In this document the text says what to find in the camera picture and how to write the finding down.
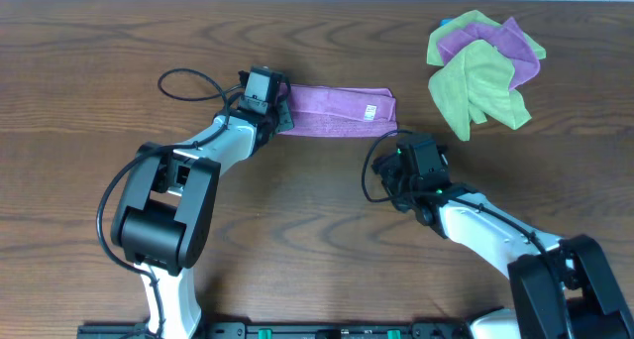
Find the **purple microfiber cloth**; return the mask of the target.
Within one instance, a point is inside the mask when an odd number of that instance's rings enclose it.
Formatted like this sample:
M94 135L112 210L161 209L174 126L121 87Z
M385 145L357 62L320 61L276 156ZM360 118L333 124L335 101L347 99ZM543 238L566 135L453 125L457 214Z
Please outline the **purple microfiber cloth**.
M287 102L294 127L284 135L370 138L397 128L396 99L388 88L292 84ZM364 120L368 105L376 106L373 121Z

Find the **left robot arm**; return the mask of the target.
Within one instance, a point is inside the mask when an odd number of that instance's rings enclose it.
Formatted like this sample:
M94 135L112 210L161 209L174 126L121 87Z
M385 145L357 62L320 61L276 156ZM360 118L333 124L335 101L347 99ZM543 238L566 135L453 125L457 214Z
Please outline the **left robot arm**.
M193 267L208 238L219 179L294 124L288 78L263 68L219 90L222 109L206 129L171 144L141 145L107 186L96 214L104 253L143 278L150 319L133 336L191 338L202 309Z

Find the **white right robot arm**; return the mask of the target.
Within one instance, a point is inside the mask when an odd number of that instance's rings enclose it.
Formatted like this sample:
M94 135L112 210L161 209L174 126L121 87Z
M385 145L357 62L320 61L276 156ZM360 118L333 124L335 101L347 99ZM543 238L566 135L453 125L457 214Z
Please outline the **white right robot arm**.
M398 149L367 159L387 201L439 236L479 255L505 276L513 306L467 323L473 338L627 338L633 316L600 245L544 232L505 213L485 195L449 180L444 156Z

